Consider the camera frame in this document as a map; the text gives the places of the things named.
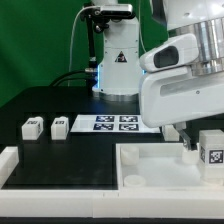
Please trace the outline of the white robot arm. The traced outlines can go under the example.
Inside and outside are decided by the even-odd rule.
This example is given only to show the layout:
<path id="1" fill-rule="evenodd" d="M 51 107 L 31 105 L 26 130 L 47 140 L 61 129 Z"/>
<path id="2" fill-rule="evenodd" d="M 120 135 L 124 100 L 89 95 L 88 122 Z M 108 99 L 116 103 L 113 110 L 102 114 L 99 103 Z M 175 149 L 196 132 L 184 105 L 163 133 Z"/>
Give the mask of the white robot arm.
<path id="1" fill-rule="evenodd" d="M 186 123 L 224 113 L 224 0 L 149 0 L 168 40 L 138 53 L 140 21 L 131 5 L 92 0 L 104 58 L 96 95 L 139 98 L 143 123 L 172 125 L 191 147 Z"/>

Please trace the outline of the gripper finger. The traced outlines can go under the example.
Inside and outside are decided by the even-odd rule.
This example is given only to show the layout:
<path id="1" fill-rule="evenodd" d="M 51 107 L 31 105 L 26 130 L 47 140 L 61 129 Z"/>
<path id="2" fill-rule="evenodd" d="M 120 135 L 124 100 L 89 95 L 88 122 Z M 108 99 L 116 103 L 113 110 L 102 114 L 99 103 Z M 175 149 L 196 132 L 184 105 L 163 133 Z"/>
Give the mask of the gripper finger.
<path id="1" fill-rule="evenodd" d="M 175 125 L 176 131 L 179 133 L 181 138 L 183 139 L 183 145 L 187 150 L 191 149 L 191 138 L 187 135 L 185 132 L 186 129 L 186 123 L 185 122 L 179 122 Z"/>

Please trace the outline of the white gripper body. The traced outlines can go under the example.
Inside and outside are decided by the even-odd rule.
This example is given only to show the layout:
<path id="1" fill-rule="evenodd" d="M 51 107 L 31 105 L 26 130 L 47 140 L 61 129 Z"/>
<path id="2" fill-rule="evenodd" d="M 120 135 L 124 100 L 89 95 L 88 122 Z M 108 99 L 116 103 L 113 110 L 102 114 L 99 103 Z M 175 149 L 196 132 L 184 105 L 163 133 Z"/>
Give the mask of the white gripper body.
<path id="1" fill-rule="evenodd" d="M 139 104 L 150 128 L 224 113 L 224 72 L 193 76 L 184 66 L 147 73 L 140 82 Z"/>

